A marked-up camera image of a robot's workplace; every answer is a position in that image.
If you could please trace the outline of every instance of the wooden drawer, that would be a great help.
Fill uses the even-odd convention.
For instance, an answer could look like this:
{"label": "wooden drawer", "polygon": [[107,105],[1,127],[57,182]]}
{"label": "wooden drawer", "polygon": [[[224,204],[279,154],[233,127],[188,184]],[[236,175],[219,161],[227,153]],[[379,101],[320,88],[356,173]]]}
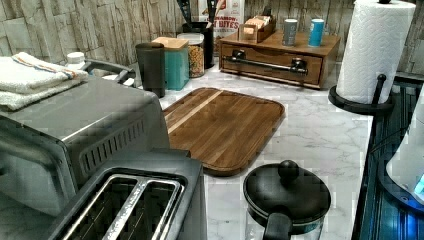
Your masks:
{"label": "wooden drawer", "polygon": [[253,73],[261,76],[272,78],[287,79],[297,82],[310,84],[318,84],[321,74],[322,58],[311,57],[298,54],[291,54],[284,51],[275,51],[261,48],[242,47],[236,45],[222,44],[222,56],[231,56],[233,50],[242,50],[246,54],[246,60],[257,61],[262,63],[275,64],[279,66],[290,66],[293,58],[301,58],[306,61],[308,75],[292,73],[288,71],[276,70],[268,67],[252,66],[243,63],[232,63],[223,60],[222,68],[234,70],[237,72]]}
{"label": "wooden drawer", "polygon": [[[320,47],[308,46],[308,38],[308,33],[297,33],[295,46],[287,47],[282,45],[281,30],[277,30],[261,43],[239,40],[237,33],[232,34],[220,40],[220,70],[319,89],[334,68],[340,37],[325,35]],[[231,57],[234,50],[244,51],[245,60],[236,63],[228,60],[227,57]],[[306,62],[307,75],[281,69],[291,67],[294,58]]]}

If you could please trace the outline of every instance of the teal canister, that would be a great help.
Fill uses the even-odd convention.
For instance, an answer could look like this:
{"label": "teal canister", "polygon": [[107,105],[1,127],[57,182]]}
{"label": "teal canister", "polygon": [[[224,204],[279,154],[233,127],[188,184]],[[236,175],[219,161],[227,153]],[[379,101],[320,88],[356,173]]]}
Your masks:
{"label": "teal canister", "polygon": [[168,90],[181,90],[189,80],[188,40],[159,37],[165,47],[165,82]]}

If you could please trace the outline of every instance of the french press lid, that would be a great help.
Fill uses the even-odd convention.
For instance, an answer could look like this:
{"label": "french press lid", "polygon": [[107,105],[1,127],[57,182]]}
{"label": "french press lid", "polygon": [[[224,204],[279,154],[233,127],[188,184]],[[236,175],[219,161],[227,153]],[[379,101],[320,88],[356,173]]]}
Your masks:
{"label": "french press lid", "polygon": [[243,191],[249,206],[264,218],[283,213],[293,224],[321,218],[331,203],[325,183],[291,160],[254,169],[244,180]]}

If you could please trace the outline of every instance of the gray mug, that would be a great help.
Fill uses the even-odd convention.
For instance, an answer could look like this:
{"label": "gray mug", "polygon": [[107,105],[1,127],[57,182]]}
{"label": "gray mug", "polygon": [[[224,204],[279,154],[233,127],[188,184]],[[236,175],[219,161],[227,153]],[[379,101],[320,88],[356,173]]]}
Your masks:
{"label": "gray mug", "polygon": [[296,39],[296,29],[297,29],[296,19],[284,20],[284,35],[283,35],[284,46],[294,46],[295,39]]}

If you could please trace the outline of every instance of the marble countertop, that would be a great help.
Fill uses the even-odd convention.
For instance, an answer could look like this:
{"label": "marble countertop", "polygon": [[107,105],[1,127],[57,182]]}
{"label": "marble countertop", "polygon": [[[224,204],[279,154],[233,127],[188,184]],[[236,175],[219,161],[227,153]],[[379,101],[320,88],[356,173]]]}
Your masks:
{"label": "marble countertop", "polygon": [[[254,168],[290,159],[320,177],[331,192],[322,240],[351,239],[372,117],[336,108],[328,100],[334,70],[322,90],[221,73],[218,66],[191,79],[181,91],[167,90],[163,109],[200,87],[214,87],[271,99],[284,105],[284,120],[248,169],[232,177],[205,175],[208,240],[262,239],[246,227],[243,180]],[[292,239],[306,239],[300,235]]]}

